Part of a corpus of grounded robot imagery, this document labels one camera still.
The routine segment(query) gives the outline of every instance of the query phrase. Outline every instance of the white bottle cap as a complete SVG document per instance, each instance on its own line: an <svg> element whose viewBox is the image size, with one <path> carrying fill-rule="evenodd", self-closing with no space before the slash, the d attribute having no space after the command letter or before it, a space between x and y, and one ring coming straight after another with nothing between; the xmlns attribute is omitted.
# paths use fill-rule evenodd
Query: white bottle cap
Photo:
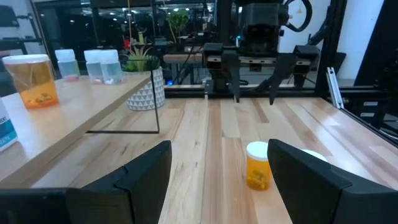
<svg viewBox="0 0 398 224"><path fill-rule="evenodd" d="M76 60L73 49L55 50L55 56L59 62L72 62Z"/></svg>
<svg viewBox="0 0 398 224"><path fill-rule="evenodd" d="M251 159L257 161L268 161L268 143L266 142L251 142L246 147L246 152Z"/></svg>
<svg viewBox="0 0 398 224"><path fill-rule="evenodd" d="M88 63L99 63L101 50L85 50L85 59Z"/></svg>
<svg viewBox="0 0 398 224"><path fill-rule="evenodd" d="M306 153L312 155L312 156L315 156L315 157L318 158L318 159L321 159L321 160L323 160L323 161L325 161L325 162L328 162L328 161L326 160L325 156L323 156L323 155L321 155L321 154L319 154L319 153L317 153L317 152L315 152L315 151L311 151L311 150L308 150L308 149L302 149L302 150L303 150L304 152L306 152Z"/></svg>
<svg viewBox="0 0 398 224"><path fill-rule="evenodd" d="M25 63L39 63L49 60L49 56L45 54L37 55L16 55L2 58L2 62L6 65L18 65Z"/></svg>
<svg viewBox="0 0 398 224"><path fill-rule="evenodd" d="M103 64L119 62L117 50L102 50L99 54L99 60Z"/></svg>

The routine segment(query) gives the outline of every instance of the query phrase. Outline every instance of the orange pill bottle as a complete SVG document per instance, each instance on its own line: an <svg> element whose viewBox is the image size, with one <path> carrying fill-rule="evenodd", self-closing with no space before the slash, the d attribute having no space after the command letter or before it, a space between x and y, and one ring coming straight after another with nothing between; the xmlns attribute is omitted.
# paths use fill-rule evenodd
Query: orange pill bottle
<svg viewBox="0 0 398 224"><path fill-rule="evenodd" d="M267 190L271 184L268 143L252 142L246 148L246 184L253 190Z"/></svg>

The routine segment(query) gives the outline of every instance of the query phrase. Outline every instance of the white geometric planter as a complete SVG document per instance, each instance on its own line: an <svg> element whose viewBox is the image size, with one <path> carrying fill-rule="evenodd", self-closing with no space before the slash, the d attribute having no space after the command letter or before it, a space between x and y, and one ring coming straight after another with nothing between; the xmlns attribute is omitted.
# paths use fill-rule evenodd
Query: white geometric planter
<svg viewBox="0 0 398 224"><path fill-rule="evenodd" d="M165 103L164 96L164 81L162 67L152 71L154 73L156 104L160 108ZM125 75L150 75L148 72L124 72ZM135 94L130 96L127 100L127 105L130 110L146 111L155 109L154 96L152 91L152 82L149 81L144 87L138 90Z"/></svg>

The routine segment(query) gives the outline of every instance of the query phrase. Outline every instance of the potted plant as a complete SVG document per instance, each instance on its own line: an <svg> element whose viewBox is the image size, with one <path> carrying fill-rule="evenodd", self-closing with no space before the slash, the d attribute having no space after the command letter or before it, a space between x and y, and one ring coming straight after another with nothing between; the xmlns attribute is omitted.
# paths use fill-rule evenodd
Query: potted plant
<svg viewBox="0 0 398 224"><path fill-rule="evenodd" d="M177 51L183 51L183 45L181 43L181 33L187 26L189 16L187 11L179 10L172 12L167 16L167 20L171 25L172 29L178 34L178 43L175 43Z"/></svg>
<svg viewBox="0 0 398 224"><path fill-rule="evenodd" d="M156 103L157 107L160 108L165 103L163 71L160 61L156 56L147 55L150 48L144 50L145 46L140 49L135 46L133 47L134 51L130 50L130 54L127 55L127 62L123 65L124 74L150 75L150 71L152 71L154 75ZM134 111L155 109L152 82L148 82L144 87L130 96L127 100L127 105L130 110Z"/></svg>

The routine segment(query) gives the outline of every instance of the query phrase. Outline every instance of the metal bracket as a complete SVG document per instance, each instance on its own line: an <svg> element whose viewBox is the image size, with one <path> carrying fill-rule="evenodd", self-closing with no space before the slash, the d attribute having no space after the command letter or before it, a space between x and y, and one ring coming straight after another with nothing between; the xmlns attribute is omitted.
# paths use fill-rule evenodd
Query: metal bracket
<svg viewBox="0 0 398 224"><path fill-rule="evenodd" d="M338 87L336 79L335 69L333 67L328 67L327 70L328 71L326 73L326 79L328 80L333 106L335 106L337 109L344 109L344 102L343 99L341 98L340 89Z"/></svg>

